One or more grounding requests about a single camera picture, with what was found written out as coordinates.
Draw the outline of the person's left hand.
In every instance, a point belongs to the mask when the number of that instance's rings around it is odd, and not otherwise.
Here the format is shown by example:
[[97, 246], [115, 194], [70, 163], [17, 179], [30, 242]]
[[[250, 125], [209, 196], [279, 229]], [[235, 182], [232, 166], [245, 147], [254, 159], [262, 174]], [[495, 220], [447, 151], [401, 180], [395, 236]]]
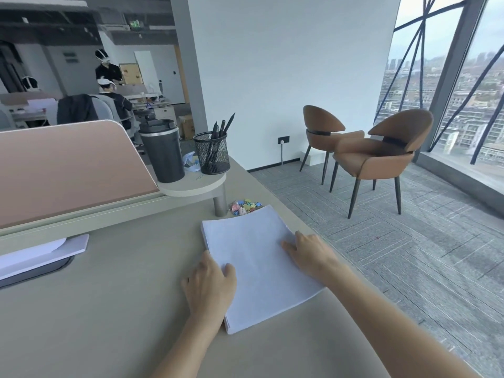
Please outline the person's left hand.
[[190, 315], [214, 315], [224, 317], [236, 291], [224, 286], [223, 267], [205, 250], [191, 275], [181, 283], [190, 309]]

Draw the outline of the person's right hand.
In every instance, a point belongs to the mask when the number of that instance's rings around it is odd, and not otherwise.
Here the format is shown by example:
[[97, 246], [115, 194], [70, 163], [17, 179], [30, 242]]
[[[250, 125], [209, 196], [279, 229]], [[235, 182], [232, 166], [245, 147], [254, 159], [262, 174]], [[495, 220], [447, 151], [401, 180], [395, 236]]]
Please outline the person's right hand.
[[304, 253], [305, 266], [299, 269], [325, 286], [346, 267], [334, 250], [318, 235], [304, 235], [296, 231], [292, 244], [296, 244]]

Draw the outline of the white paper stack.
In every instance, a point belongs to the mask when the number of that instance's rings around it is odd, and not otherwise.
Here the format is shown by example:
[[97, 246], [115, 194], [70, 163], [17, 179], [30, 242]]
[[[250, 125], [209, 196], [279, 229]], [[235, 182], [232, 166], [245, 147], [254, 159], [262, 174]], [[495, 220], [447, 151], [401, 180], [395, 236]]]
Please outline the white paper stack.
[[271, 206], [252, 213], [201, 223], [206, 248], [221, 267], [232, 264], [237, 289], [225, 314], [229, 335], [296, 307], [324, 287], [304, 274], [281, 247], [294, 243], [290, 231]]

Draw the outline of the person's right forearm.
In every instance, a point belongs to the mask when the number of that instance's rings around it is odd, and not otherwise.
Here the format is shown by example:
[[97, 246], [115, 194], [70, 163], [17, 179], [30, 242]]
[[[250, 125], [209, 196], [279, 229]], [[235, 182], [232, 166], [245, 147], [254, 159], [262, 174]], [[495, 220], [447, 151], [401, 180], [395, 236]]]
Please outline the person's right forearm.
[[480, 378], [347, 265], [325, 263], [320, 280], [350, 314], [391, 378]]

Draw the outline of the beige round desk shelf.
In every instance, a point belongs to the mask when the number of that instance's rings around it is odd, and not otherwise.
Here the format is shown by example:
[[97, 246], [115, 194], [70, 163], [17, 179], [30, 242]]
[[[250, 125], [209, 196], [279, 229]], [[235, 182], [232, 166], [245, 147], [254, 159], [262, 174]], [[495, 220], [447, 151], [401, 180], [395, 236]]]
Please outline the beige round desk shelf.
[[160, 192], [166, 196], [195, 197], [222, 187], [226, 176], [226, 172], [217, 175], [206, 175], [201, 171], [187, 171], [184, 177], [176, 182], [163, 183], [157, 180], [156, 184]]

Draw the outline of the black mesh pen holder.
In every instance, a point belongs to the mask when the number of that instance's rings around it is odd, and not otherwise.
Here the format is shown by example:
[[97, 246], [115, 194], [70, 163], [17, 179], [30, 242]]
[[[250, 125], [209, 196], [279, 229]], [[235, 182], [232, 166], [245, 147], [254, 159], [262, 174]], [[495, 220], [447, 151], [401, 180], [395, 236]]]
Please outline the black mesh pen holder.
[[230, 170], [226, 139], [227, 134], [217, 137], [212, 132], [199, 133], [193, 137], [203, 174], [219, 175]]

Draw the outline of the brown leather chair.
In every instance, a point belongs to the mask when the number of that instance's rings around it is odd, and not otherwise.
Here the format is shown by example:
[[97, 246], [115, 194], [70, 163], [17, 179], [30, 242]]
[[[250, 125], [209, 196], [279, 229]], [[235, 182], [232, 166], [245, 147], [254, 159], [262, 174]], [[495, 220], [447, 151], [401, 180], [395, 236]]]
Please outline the brown leather chair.
[[340, 140], [333, 153], [335, 165], [331, 177], [333, 191], [339, 168], [354, 177], [355, 184], [350, 200], [348, 218], [351, 218], [362, 180], [376, 182], [394, 179], [398, 214], [402, 213], [400, 175], [412, 162], [433, 125], [433, 114], [425, 109], [409, 109], [387, 117], [375, 125], [368, 134], [381, 137], [349, 138]]
[[[308, 141], [307, 151], [312, 148], [325, 152], [324, 167], [321, 184], [324, 184], [329, 156], [334, 152], [336, 145], [343, 139], [362, 139], [364, 131], [345, 133], [346, 127], [336, 116], [327, 110], [313, 105], [306, 105], [303, 108], [304, 123], [306, 126], [306, 137]], [[302, 161], [299, 171], [304, 167]]]

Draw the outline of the black travel tumbler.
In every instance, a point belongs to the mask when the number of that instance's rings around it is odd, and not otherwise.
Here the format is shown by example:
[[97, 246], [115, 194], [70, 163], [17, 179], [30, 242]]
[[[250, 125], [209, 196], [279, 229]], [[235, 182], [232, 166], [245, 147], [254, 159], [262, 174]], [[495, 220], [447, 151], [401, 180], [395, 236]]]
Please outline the black travel tumbler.
[[174, 183], [184, 178], [179, 128], [174, 120], [146, 121], [140, 124], [139, 134], [159, 182]]

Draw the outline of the white flat board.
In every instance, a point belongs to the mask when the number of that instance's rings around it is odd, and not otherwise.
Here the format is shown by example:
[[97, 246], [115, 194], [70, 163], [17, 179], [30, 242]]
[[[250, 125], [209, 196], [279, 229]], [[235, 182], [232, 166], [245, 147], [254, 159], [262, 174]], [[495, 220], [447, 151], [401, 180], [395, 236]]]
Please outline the white flat board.
[[0, 281], [16, 278], [85, 252], [89, 234], [63, 238], [0, 255]]

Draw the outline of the pink desk divider panel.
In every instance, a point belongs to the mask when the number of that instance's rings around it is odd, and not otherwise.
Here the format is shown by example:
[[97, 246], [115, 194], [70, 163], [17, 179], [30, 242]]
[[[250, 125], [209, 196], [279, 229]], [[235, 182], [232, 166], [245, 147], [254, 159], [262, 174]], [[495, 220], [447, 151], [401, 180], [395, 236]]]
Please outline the pink desk divider panel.
[[157, 192], [117, 122], [0, 133], [0, 229]]

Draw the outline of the grey office chair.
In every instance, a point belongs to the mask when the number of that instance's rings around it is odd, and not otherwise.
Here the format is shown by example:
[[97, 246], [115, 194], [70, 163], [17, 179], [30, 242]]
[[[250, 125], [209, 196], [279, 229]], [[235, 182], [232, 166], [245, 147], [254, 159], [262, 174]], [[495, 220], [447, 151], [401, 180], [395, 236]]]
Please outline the grey office chair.
[[114, 121], [119, 124], [119, 126], [121, 126], [129, 136], [133, 135], [132, 129], [126, 129], [123, 125], [122, 120], [117, 113], [114, 100], [112, 100], [110, 97], [100, 94], [90, 94], [89, 96], [91, 97], [92, 104], [97, 115], [97, 120]]

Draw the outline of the brown cork board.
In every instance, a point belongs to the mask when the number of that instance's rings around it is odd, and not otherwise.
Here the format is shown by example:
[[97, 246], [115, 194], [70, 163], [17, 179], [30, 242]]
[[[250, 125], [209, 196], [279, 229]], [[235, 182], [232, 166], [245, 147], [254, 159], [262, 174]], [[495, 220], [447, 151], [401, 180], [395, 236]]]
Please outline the brown cork board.
[[144, 84], [140, 67], [138, 63], [121, 63], [119, 69], [122, 73], [123, 85], [141, 85]]

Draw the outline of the black jacket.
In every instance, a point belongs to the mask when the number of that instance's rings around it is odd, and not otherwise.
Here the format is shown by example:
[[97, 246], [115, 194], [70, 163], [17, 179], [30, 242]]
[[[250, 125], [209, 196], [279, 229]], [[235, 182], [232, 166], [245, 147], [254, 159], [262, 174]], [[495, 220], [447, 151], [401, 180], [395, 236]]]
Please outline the black jacket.
[[98, 120], [94, 107], [97, 97], [88, 94], [77, 94], [60, 99], [57, 103], [57, 125]]

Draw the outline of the metal shelf post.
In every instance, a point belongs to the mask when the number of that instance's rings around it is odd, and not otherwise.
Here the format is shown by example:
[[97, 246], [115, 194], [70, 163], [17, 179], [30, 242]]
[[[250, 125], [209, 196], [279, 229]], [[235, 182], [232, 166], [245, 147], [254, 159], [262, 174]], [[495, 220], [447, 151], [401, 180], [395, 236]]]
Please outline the metal shelf post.
[[225, 193], [225, 186], [222, 184], [216, 189], [215, 196], [213, 197], [215, 215], [219, 218], [225, 217], [228, 214], [228, 203]]

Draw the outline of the dark window frame pillar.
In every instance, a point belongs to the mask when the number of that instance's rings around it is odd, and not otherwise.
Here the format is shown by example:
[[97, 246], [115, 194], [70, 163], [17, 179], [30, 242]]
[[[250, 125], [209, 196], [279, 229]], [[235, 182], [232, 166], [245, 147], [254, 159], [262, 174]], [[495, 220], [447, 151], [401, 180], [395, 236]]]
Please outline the dark window frame pillar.
[[430, 152], [488, 0], [466, 0], [431, 105], [433, 123], [419, 152]]

